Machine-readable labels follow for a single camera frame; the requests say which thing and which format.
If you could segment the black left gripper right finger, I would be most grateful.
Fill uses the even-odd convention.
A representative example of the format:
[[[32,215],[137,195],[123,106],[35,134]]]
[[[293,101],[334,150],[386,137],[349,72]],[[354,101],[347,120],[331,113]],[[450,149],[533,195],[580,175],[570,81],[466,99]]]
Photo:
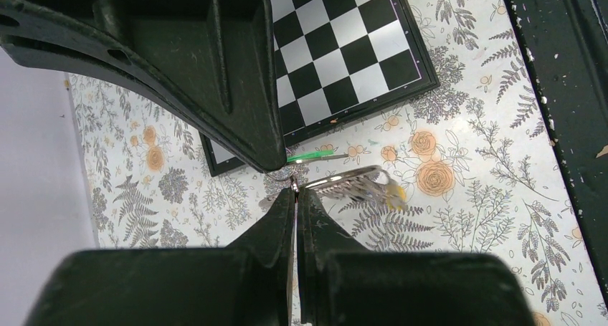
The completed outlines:
[[[312,325],[533,325],[515,276],[489,254],[367,249],[298,194],[300,314]]]

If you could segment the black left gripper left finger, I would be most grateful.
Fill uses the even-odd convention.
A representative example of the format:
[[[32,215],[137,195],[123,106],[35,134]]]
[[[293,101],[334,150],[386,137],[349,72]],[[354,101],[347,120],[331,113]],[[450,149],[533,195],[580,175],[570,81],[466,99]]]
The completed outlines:
[[[295,193],[224,247],[103,249],[64,258],[28,325],[289,325]]]

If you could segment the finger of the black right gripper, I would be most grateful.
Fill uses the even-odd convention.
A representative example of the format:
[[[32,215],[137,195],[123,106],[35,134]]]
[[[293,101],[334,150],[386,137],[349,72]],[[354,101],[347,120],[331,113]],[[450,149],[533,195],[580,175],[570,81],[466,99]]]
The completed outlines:
[[[1,0],[1,48],[136,92],[257,171],[285,165],[270,0]]]

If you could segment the silver keyring with clips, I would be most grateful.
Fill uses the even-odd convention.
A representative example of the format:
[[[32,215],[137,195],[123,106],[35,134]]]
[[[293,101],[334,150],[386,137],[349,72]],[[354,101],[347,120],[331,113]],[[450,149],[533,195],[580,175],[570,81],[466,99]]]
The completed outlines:
[[[374,201],[386,203],[386,185],[399,185],[381,166],[365,166],[344,171],[316,181],[299,185],[295,177],[289,177],[291,191],[302,189],[315,191],[321,198],[349,198],[355,202]]]

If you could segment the green key tag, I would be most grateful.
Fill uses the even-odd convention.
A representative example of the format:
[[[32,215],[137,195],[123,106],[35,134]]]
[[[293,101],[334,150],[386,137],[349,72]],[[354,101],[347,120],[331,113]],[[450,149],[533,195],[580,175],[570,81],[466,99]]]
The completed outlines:
[[[311,163],[320,160],[337,160],[347,158],[348,154],[337,154],[333,150],[318,150],[314,152],[302,153],[299,155],[291,156],[287,159],[287,165],[297,165],[304,163]]]

